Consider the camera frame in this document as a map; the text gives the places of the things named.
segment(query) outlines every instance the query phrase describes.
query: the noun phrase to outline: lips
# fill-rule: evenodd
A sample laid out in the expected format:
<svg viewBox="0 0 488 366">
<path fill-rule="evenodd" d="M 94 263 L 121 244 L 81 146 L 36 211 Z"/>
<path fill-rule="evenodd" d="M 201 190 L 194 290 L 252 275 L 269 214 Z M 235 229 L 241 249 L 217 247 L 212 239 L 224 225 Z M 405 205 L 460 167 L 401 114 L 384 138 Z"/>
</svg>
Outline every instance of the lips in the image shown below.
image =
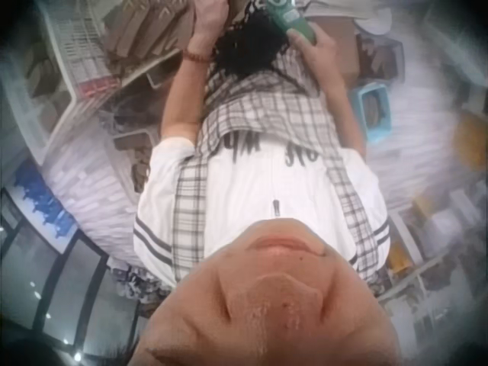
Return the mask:
<svg viewBox="0 0 488 366">
<path fill-rule="evenodd" d="M 267 249 L 283 249 L 284 251 L 307 252 L 312 255 L 325 256 L 325 252 L 313 251 L 305 242 L 285 237 L 285 236 L 266 236 L 256 240 L 249 249 L 252 250 L 267 250 Z"/>
</svg>

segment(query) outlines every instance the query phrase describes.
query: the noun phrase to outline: blue container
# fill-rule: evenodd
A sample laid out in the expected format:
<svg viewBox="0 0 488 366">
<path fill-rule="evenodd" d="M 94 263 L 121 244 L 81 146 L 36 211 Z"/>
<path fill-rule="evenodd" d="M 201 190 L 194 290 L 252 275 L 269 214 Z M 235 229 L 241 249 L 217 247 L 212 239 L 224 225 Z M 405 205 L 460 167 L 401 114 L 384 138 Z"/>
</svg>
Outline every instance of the blue container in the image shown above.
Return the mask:
<svg viewBox="0 0 488 366">
<path fill-rule="evenodd" d="M 364 103 L 366 98 L 374 97 L 378 100 L 376 114 L 378 118 L 374 124 L 368 123 L 366 113 L 364 110 Z M 385 85 L 378 82 L 372 82 L 360 88 L 353 89 L 349 92 L 349 101 L 354 110 L 364 137 L 369 143 L 377 143 L 391 132 L 391 111 L 390 101 L 388 100 L 388 89 Z"/>
</svg>

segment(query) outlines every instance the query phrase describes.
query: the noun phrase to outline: bracelet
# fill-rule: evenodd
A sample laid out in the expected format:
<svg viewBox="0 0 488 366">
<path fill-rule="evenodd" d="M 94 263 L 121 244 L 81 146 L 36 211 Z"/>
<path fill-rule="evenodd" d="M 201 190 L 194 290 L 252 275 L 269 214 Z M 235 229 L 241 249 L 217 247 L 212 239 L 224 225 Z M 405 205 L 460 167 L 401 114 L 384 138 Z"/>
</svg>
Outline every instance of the bracelet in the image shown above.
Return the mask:
<svg viewBox="0 0 488 366">
<path fill-rule="evenodd" d="M 182 53 L 183 53 L 184 59 L 189 59 L 190 61 L 193 61 L 194 63 L 211 63 L 212 62 L 212 57 L 210 57 L 210 56 L 197 55 L 196 53 L 191 53 L 188 50 L 182 50 Z"/>
</svg>

